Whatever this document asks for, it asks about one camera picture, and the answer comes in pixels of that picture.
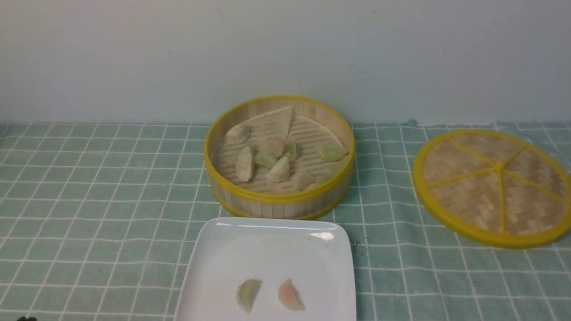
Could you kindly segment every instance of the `steamed dumpling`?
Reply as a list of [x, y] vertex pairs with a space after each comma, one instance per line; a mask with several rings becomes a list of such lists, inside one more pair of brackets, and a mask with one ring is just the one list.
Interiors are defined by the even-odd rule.
[[291, 283], [291, 279], [287, 279], [278, 289], [278, 299], [288, 310], [305, 311], [305, 307], [299, 298], [296, 288]]
[[254, 300], [258, 295], [262, 283], [263, 281], [260, 279], [249, 279], [238, 287], [236, 291], [236, 301], [244, 312], [249, 314], [252, 311]]

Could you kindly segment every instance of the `dumpling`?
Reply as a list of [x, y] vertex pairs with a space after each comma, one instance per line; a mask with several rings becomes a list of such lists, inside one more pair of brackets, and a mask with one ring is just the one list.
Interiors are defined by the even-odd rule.
[[243, 143], [250, 137], [250, 133], [250, 127], [240, 123], [226, 132], [226, 142], [230, 145]]
[[342, 145], [325, 144], [317, 148], [319, 157], [326, 162], [340, 161], [345, 158], [349, 150]]
[[299, 298], [296, 288], [291, 283], [291, 279], [287, 279], [278, 289], [278, 299], [289, 310], [305, 311], [305, 307]]
[[261, 152], [274, 154], [277, 158], [282, 156], [284, 149], [286, 149], [286, 143], [277, 136], [266, 139], [260, 146]]
[[244, 312], [249, 314], [252, 311], [254, 300], [258, 295], [262, 283], [263, 281], [260, 279], [249, 279], [238, 287], [236, 291], [236, 301]]

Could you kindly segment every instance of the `pink dumpling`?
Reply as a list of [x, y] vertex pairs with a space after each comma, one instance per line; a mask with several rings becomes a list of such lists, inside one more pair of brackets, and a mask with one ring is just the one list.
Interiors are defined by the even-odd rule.
[[278, 289], [278, 299], [289, 310], [305, 311], [305, 307], [299, 298], [297, 290], [291, 283], [291, 279], [287, 279]]

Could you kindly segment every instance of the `bamboo steamer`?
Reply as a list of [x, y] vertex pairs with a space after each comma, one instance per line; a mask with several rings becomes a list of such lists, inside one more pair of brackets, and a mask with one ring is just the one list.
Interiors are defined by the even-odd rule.
[[[244, 143], [229, 145], [226, 132], [239, 123], [251, 128]], [[315, 177], [334, 172], [325, 183], [296, 191], [291, 182], [269, 182], [269, 170], [256, 166], [254, 177], [236, 177], [238, 152], [245, 146], [256, 152], [272, 136], [295, 141], [301, 156], [290, 165], [290, 177], [305, 170]], [[349, 153], [338, 162], [325, 162], [317, 154], [322, 143], [337, 143]], [[345, 196], [353, 173], [355, 137], [345, 119], [332, 108], [305, 97], [271, 96], [244, 102], [223, 114], [210, 128], [204, 144], [204, 161], [210, 186], [218, 201], [237, 216], [275, 219], [316, 219], [331, 211]]]
[[444, 225], [504, 248], [548, 244], [571, 226], [571, 180], [536, 146], [489, 130], [457, 130], [427, 142], [413, 180]]

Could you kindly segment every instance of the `green dumpling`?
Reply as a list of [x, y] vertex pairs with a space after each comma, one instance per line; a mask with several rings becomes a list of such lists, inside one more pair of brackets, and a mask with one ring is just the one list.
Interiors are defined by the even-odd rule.
[[262, 283], [263, 281], [260, 279], [249, 279], [238, 287], [236, 291], [236, 301], [238, 301], [238, 306], [244, 310], [244, 312], [249, 314], [252, 311], [254, 300], [258, 295]]
[[324, 144], [317, 148], [319, 157], [326, 162], [340, 161], [348, 152], [347, 148], [337, 144]]

